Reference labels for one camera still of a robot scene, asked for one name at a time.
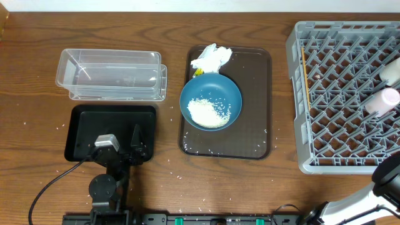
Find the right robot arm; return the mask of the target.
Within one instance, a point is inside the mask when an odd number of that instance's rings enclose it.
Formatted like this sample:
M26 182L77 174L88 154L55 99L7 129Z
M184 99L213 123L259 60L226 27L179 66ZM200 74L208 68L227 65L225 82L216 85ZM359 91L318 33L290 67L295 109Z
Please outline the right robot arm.
M325 202L297 223L367 224L387 216L399 218L399 153L376 168L366 187L340 201Z

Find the pink cup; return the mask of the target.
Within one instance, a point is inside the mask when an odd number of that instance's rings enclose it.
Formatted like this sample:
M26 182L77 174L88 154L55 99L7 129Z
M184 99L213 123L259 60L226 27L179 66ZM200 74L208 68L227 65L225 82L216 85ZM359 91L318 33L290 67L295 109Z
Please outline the pink cup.
M381 117L399 104L399 92L391 87L378 91L372 99L365 105L369 114L375 113L376 117Z

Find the cream white cup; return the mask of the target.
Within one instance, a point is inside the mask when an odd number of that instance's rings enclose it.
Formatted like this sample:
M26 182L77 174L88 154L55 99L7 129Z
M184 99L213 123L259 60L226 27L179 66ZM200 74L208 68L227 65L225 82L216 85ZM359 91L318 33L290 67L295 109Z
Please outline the cream white cup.
M395 59L384 67L379 73L381 81L386 81L388 86L393 86L400 80L400 58Z

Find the white tissue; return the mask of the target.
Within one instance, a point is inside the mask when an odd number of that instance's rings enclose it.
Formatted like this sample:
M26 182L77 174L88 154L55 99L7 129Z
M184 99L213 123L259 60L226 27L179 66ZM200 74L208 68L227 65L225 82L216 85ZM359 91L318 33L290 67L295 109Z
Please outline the white tissue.
M232 53L231 48L217 47L216 43L213 43L206 46L197 59L191 61L191 66L195 70L201 68L204 74L218 74L220 68L230 60Z

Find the pile of white rice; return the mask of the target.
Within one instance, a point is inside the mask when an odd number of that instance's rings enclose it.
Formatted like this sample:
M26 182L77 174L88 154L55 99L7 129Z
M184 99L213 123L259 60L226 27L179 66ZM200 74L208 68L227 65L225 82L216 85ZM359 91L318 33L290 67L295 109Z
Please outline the pile of white rice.
M226 125L230 120L230 111L224 112L224 106L208 99L192 99L187 105L191 119L204 128L215 129Z

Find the dark blue plate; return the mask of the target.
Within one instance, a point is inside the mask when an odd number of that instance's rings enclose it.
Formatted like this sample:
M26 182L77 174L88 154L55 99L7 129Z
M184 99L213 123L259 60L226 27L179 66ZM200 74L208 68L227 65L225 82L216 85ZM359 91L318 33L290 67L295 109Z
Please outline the dark blue plate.
M230 111L229 122L220 128L209 129L196 124L187 109L192 99L208 99L218 106L224 106L223 111ZM195 128L203 131L218 131L230 126L240 115L242 96L237 85L228 77L221 74L208 73L192 78L182 89L179 105L185 120Z

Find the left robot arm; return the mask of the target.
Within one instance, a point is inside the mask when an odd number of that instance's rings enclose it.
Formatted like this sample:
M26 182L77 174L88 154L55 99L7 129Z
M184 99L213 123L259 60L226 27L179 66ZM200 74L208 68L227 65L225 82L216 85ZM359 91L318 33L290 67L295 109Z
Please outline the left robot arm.
M131 142L123 149L117 137L105 134L97 137L91 161L104 166L106 173L92 179L89 195L92 197L90 224L141 224L140 215L126 206L130 170L142 165L149 151L144 143L140 125L135 125Z

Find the yellow green wrapper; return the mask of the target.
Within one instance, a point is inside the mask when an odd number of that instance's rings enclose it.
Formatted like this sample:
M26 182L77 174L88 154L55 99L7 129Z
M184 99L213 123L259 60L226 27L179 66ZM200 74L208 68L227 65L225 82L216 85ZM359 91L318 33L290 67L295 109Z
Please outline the yellow green wrapper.
M202 74L204 74L204 71L201 68L197 68L195 73L193 74L193 77L195 78L195 77L200 76Z

